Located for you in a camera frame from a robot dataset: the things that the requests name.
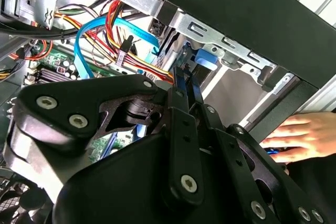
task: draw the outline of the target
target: screw hole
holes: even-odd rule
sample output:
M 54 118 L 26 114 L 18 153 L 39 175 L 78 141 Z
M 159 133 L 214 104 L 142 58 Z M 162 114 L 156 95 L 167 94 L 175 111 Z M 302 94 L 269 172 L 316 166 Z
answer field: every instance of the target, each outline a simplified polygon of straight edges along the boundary
M 153 114 L 151 114 L 150 118 L 153 122 L 156 122 L 157 120 L 159 120 L 161 118 L 161 113 L 160 112 L 154 112 Z
M 42 103 L 45 105 L 52 105 L 52 102 L 50 102 L 49 100 L 43 100 Z
M 243 166 L 243 163 L 242 163 L 241 161 L 239 161 L 239 160 L 236 160 L 236 163 L 237 163 L 237 165 L 239 165 L 239 166 Z
M 188 136 L 184 136 L 183 139 L 184 139 L 184 141 L 186 141 L 186 142 L 188 142 L 188 143 L 191 142 L 191 139 L 190 139 L 190 137 L 188 137 Z
M 256 210 L 257 210 L 257 213 L 261 215 L 262 210 L 261 210 L 261 208 L 259 206 L 256 206 Z

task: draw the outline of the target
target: wire bundle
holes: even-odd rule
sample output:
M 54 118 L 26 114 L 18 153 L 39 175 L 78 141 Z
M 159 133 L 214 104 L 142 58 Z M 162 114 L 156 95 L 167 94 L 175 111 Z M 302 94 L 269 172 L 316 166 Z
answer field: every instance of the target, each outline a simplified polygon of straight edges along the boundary
M 82 8 L 84 11 L 87 11 L 92 17 L 97 18 L 99 16 L 103 16 L 103 9 L 111 3 L 107 17 L 106 17 L 106 23 L 105 23 L 105 31 L 104 32 L 104 37 L 106 39 L 106 42 L 102 41 L 101 38 L 99 38 L 98 33 L 99 33 L 99 27 L 95 29 L 95 31 L 90 30 L 84 33 L 84 37 L 88 43 L 90 43 L 93 46 L 93 49 L 98 51 L 100 54 L 102 54 L 104 57 L 109 59 L 109 64 L 110 63 L 115 63 L 118 55 L 118 51 L 120 49 L 120 45 L 118 45 L 113 36 L 112 32 L 112 27 L 113 24 L 118 16 L 119 13 L 122 11 L 123 3 L 120 2 L 119 0 L 108 0 L 102 10 L 100 11 L 99 15 L 92 10 L 90 7 L 83 6 L 83 5 L 77 5 L 77 4 L 71 4 L 68 5 L 67 7 L 70 6 L 77 6 L 79 8 Z M 63 20 L 67 21 L 68 23 L 72 24 L 76 29 L 80 29 L 82 27 L 82 24 L 76 21 L 75 19 L 69 17 L 68 15 L 62 15 L 61 13 L 56 13 L 55 17 L 57 18 L 62 18 Z M 121 38 L 119 35 L 119 31 L 117 30 L 118 34 L 118 40 L 120 41 L 121 44 Z M 92 58 L 96 63 L 93 52 L 92 52 Z M 135 56 L 132 53 L 128 53 L 127 57 L 125 58 L 125 65 L 127 67 L 131 67 L 133 69 L 141 69 L 144 70 L 148 73 L 151 73 L 158 77 L 161 80 L 166 80 L 168 78 L 169 82 L 172 82 L 172 77 L 169 75 L 167 71 L 161 70 L 151 64 L 148 64 L 147 62 L 139 59 L 137 56 Z
M 121 12 L 122 10 L 122 6 L 123 3 L 120 1 L 115 1 L 109 9 L 108 15 L 106 17 L 106 31 L 107 31 L 107 42 L 109 42 L 110 47 L 114 47 L 115 49 L 119 49 L 120 45 L 118 45 L 115 41 L 114 41 L 114 37 L 113 37 L 113 32 L 112 32 L 112 27 L 113 24 L 118 16 L 118 14 Z M 155 75 L 156 77 L 158 77 L 161 80 L 166 80 L 167 78 L 170 78 L 172 80 L 171 75 L 169 74 L 169 72 L 164 71 L 162 69 L 159 69 L 151 64 L 148 64 L 147 62 L 141 60 L 140 58 L 138 58 L 137 56 L 135 56 L 134 54 L 132 54 L 131 52 L 128 53 L 128 56 L 126 57 L 125 61 L 136 67 L 136 68 L 140 68 L 142 70 L 145 70 L 153 75 Z
M 103 4 L 104 2 L 105 4 L 99 14 L 92 9 L 100 4 Z M 93 18 L 98 18 L 104 16 L 103 10 L 108 4 L 110 4 L 110 7 L 106 16 L 105 25 L 100 27 L 94 27 L 92 30 L 86 31 L 82 35 L 83 38 L 85 38 L 92 45 L 93 50 L 96 50 L 97 52 L 99 52 L 99 54 L 103 55 L 105 58 L 109 60 L 108 64 L 115 63 L 120 49 L 120 45 L 122 44 L 120 31 L 118 30 L 119 28 L 117 27 L 117 37 L 119 41 L 118 44 L 115 42 L 112 31 L 115 20 L 117 19 L 117 17 L 119 16 L 119 14 L 122 12 L 123 9 L 123 3 L 119 0 L 98 0 L 89 7 L 79 4 L 70 4 L 60 8 L 59 12 L 55 14 L 55 17 L 62 18 L 68 23 L 72 24 L 75 29 L 60 30 L 53 28 L 52 30 L 45 30 L 39 27 L 29 26 L 23 23 L 19 25 L 17 22 L 12 22 L 11 24 L 14 24 L 15 26 L 9 26 L 7 24 L 0 22 L 0 33 L 6 33 L 13 36 L 30 38 L 33 40 L 41 40 L 43 43 L 43 49 L 41 50 L 41 52 L 31 57 L 27 56 L 24 57 L 25 60 L 34 60 L 34 61 L 40 60 L 46 57 L 51 52 L 52 40 L 64 40 L 77 36 L 78 30 L 81 29 L 82 24 L 76 21 L 74 18 L 71 18 L 70 15 L 78 15 L 87 12 Z M 105 41 L 103 41 L 103 39 L 100 38 L 99 36 L 100 32 L 102 31 L 104 33 Z M 46 41 L 50 41 L 49 49 L 47 49 Z M 93 56 L 93 50 L 92 50 L 92 58 L 95 64 L 97 66 L 106 66 L 97 64 Z M 20 60 L 17 54 L 13 53 L 10 54 L 9 56 L 14 60 Z M 142 59 L 138 58 L 131 52 L 128 52 L 128 55 L 125 57 L 124 64 L 126 67 L 132 68 L 134 70 L 142 69 L 148 73 L 153 74 L 154 76 L 156 76 L 161 80 L 167 80 L 169 82 L 172 82 L 173 80 L 169 72 L 159 69 L 143 61 Z M 1 76 L 7 76 L 10 73 L 9 71 L 3 71 L 0 74 Z
M 36 60 L 41 60 L 45 57 L 47 57 L 51 50 L 52 50 L 52 41 L 50 42 L 50 45 L 49 45 L 49 49 L 47 50 L 47 42 L 45 40 L 42 41 L 42 44 L 43 44 L 43 49 L 41 50 L 41 52 L 39 52 L 37 55 L 32 55 L 31 57 L 26 57 L 25 56 L 25 60 L 32 60 L 32 61 L 36 61 Z M 17 54 L 10 54 L 9 55 L 10 58 L 12 58 L 13 60 L 17 60 L 19 59 L 19 56 Z

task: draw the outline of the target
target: capacitor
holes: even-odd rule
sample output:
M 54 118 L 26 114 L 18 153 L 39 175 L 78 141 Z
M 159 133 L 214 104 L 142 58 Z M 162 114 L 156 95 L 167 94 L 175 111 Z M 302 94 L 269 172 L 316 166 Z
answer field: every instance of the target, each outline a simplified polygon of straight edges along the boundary
M 70 66 L 70 62 L 67 61 L 67 60 L 63 61 L 63 66 L 69 67 Z
M 76 67 L 75 67 L 75 65 L 70 65 L 69 69 L 70 69 L 71 71 L 75 71 L 75 70 L 76 70 Z

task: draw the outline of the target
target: black wire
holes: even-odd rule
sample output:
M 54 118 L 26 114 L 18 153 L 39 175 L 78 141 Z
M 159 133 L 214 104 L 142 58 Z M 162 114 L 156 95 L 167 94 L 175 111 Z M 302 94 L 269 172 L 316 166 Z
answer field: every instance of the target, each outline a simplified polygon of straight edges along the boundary
M 91 8 L 91 9 L 96 8 L 97 6 L 101 5 L 101 4 L 104 3 L 105 1 L 107 1 L 107 0 L 96 0 L 92 5 L 89 6 L 89 8 Z M 82 12 L 82 13 L 84 13 L 84 12 L 82 11 L 82 9 L 77 9 L 77 8 L 75 8 L 75 9 L 68 9 L 67 11 L 72 11 L 72 12 Z
M 50 31 L 30 26 L 29 30 L 15 30 L 10 29 L 7 25 L 0 24 L 0 33 L 8 34 L 13 36 L 19 36 L 28 39 L 38 39 L 38 40 L 61 40 L 61 39 L 70 39 L 74 38 L 77 35 L 76 29 L 62 30 L 52 29 Z
M 30 50 L 32 49 L 33 47 L 31 45 L 27 45 L 25 46 L 25 57 L 28 55 L 28 53 L 30 52 Z M 18 59 L 16 60 L 16 63 L 14 65 L 14 67 L 12 69 L 9 70 L 9 75 L 6 76 L 6 78 L 4 79 L 0 79 L 0 83 L 8 80 L 10 77 L 12 77 L 14 74 L 16 74 L 17 72 L 19 72 L 22 67 L 25 65 L 25 60 L 21 60 L 21 59 Z
M 112 27 L 113 27 L 113 25 L 114 25 L 114 22 L 116 22 L 115 20 L 118 18 L 118 15 L 119 15 L 119 13 L 122 11 L 123 7 L 124 7 L 124 3 L 121 2 L 121 3 L 118 5 L 117 9 L 115 10 L 115 11 L 116 11 L 116 14 L 113 16 L 113 18 L 112 18 L 112 20 L 111 20 L 111 29 L 112 29 Z
M 98 17 L 98 13 L 97 13 L 95 10 L 91 9 L 91 8 L 88 7 L 88 6 L 80 5 L 80 4 L 69 4 L 69 5 L 65 5 L 65 6 L 62 7 L 62 10 L 60 10 L 60 12 L 62 12 L 62 11 L 65 11 L 65 12 L 69 11 L 70 9 L 65 9 L 65 10 L 63 10 L 63 8 L 67 8 L 67 7 L 69 7 L 69 6 L 78 6 L 80 9 L 82 9 L 84 12 L 87 12 L 87 13 L 90 14 L 92 17 L 94 17 L 94 18 Z M 92 12 L 94 12 L 96 16 L 92 15 L 92 14 L 88 11 L 88 9 L 90 9 Z
M 149 15 L 147 15 L 145 13 L 134 13 L 134 14 L 131 14 L 131 15 L 128 15 L 128 16 L 124 16 L 122 18 L 126 21 L 132 21 L 132 20 L 136 20 L 136 19 L 139 19 L 139 18 L 145 18 L 145 17 L 148 17 L 148 16 Z

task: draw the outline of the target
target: yellow wire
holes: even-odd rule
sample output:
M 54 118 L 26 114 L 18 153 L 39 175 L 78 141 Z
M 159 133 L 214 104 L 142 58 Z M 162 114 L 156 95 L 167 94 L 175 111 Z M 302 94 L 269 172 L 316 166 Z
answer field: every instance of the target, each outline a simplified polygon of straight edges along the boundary
M 111 43 L 112 45 L 114 45 L 115 47 L 117 47 L 118 49 L 120 49 L 120 46 L 119 46 L 116 42 L 114 42 L 114 40 L 111 38 L 111 36 L 108 35 L 108 38 L 109 38 L 109 41 L 110 41 L 110 43 Z M 164 71 L 164 70 L 162 70 L 162 69 L 160 69 L 160 68 L 157 68 L 156 66 L 153 66 L 152 64 L 149 64 L 149 63 L 143 61 L 142 59 L 138 58 L 137 56 L 135 56 L 135 55 L 132 54 L 131 52 L 129 52 L 128 55 L 129 55 L 130 57 L 132 57 L 133 59 L 135 59 L 135 60 L 141 62 L 141 63 L 144 64 L 145 66 L 151 68 L 151 69 L 155 69 L 156 71 L 158 71 L 158 72 L 160 72 L 160 73 L 163 73 L 163 74 L 165 74 L 165 75 L 169 75 L 169 72 Z
M 80 29 L 80 27 L 76 23 L 74 23 L 71 19 L 69 19 L 67 16 L 60 15 L 59 13 L 56 13 L 55 16 L 59 17 L 59 18 L 63 18 L 65 21 L 67 21 L 70 24 L 72 24 L 76 29 Z M 90 44 L 95 48 L 95 50 L 99 51 L 102 55 L 104 55 L 106 58 L 108 58 L 113 63 L 115 62 L 115 60 L 110 55 L 108 55 L 105 51 L 103 51 L 100 48 L 97 48 L 95 46 L 96 42 L 89 35 L 87 35 L 85 33 L 84 36 L 89 40 Z

